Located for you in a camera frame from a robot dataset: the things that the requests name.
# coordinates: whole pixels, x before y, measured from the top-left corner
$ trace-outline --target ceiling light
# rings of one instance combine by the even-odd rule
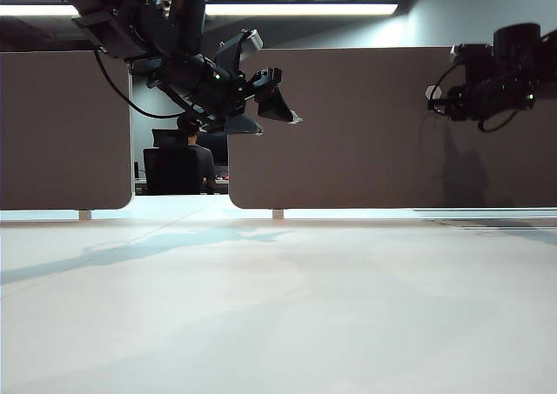
[[[388,16],[397,4],[371,3],[267,3],[207,4],[207,16]]]
[[[68,4],[0,4],[0,16],[79,16],[79,13],[73,5]]]
[[[372,3],[255,3],[207,4],[207,16],[389,16],[397,4]],[[0,4],[0,16],[78,16],[69,4]]]

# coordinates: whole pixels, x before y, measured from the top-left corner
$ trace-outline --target cable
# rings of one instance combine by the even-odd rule
[[[481,120],[480,122],[478,122],[478,129],[480,129],[480,131],[483,131],[484,133],[493,133],[494,131],[497,131],[499,129],[502,129],[503,127],[505,127],[507,124],[511,123],[511,121],[514,119],[514,116],[516,116],[518,114],[518,110],[516,110],[515,112],[513,112],[513,114],[511,114],[509,116],[509,118],[507,120],[505,120],[503,123],[501,123],[499,126],[493,127],[491,129],[486,129],[486,126],[484,125],[484,123],[486,122],[486,120]]]
[[[453,72],[455,70],[455,68],[457,68],[459,65],[455,64],[453,65],[451,68],[449,68],[442,76],[441,78],[439,78],[439,81],[437,81],[437,83],[435,84],[435,86],[432,89],[432,92],[429,94],[429,101],[433,101],[433,93],[439,88],[440,84],[443,82],[443,80],[445,79],[445,77],[447,75],[449,75],[451,72]],[[436,109],[435,107],[433,107],[433,111],[435,111],[437,114],[440,115],[445,115],[444,111],[441,111],[439,109]]]
[[[163,93],[166,94],[166,96],[168,98],[170,98],[170,100],[172,100],[172,102],[174,102],[176,105],[182,107],[184,109],[184,114],[186,116],[188,116],[189,118],[203,120],[207,124],[215,124],[216,123],[215,120],[212,120],[211,118],[209,118],[207,113],[205,113],[205,110],[203,110],[203,111],[195,110],[193,108],[193,104],[189,104],[188,102],[186,102],[175,90],[170,88],[168,85],[163,85],[162,84],[162,85],[159,85],[158,88],[161,91],[163,91]]]
[[[147,117],[152,117],[152,118],[174,118],[174,117],[180,117],[182,116],[184,113],[179,113],[179,114],[169,114],[168,116],[159,116],[156,114],[151,114],[148,113],[146,111],[141,110],[139,107],[137,107],[134,103],[132,103],[130,101],[130,99],[128,97],[125,96],[125,94],[120,91],[118,89],[118,87],[112,82],[111,76],[108,75],[108,72],[106,71],[106,68],[104,67],[103,61],[101,60],[101,57],[98,53],[98,50],[94,50],[93,53],[95,54],[95,59],[97,59],[97,63],[98,63],[98,67],[101,69],[101,72],[103,72],[104,75],[104,79],[106,79],[106,82],[110,85],[110,87],[112,87],[112,89],[114,91],[116,91],[116,93],[127,103],[130,105],[130,107],[132,107],[132,109],[134,109],[135,111],[137,111],[138,113],[143,114],[144,116]]]

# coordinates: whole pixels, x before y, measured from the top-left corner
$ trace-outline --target wall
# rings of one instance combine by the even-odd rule
[[[150,90],[145,86],[145,78],[134,77],[132,82],[132,101],[141,110],[167,115],[180,112],[165,94],[157,89]],[[131,129],[133,136],[133,160],[139,163],[139,176],[145,178],[143,149],[153,145],[151,129],[176,129],[176,118],[159,120],[149,118],[131,110]]]
[[[542,33],[557,28],[554,0],[410,0],[406,11],[387,18],[311,22],[305,19],[267,22],[246,19],[206,33],[203,52],[212,57],[219,41],[234,36],[243,27],[258,28],[266,48],[362,48],[491,43],[494,30],[527,21],[540,23]],[[133,93],[140,103],[152,110],[177,110],[160,94],[147,94],[141,83],[134,83]],[[133,114],[136,160],[142,161],[140,149],[151,145],[150,129],[168,125],[174,124]]]
[[[500,27],[536,22],[557,28],[554,0],[411,0],[408,11],[383,20],[356,21],[273,45],[275,48],[444,46],[491,43]]]

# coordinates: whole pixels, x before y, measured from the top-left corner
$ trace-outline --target computer monitor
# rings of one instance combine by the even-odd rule
[[[199,133],[197,144],[211,150],[215,165],[228,165],[228,135],[223,132]]]

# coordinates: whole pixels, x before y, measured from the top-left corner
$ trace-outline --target person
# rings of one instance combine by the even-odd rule
[[[197,144],[200,127],[199,122],[192,122],[187,117],[178,117],[176,125],[180,130],[187,133],[188,147],[194,149],[197,153],[199,172],[204,180],[202,191],[213,194],[217,189],[217,182],[215,180],[217,177],[217,170],[215,169],[211,150]]]

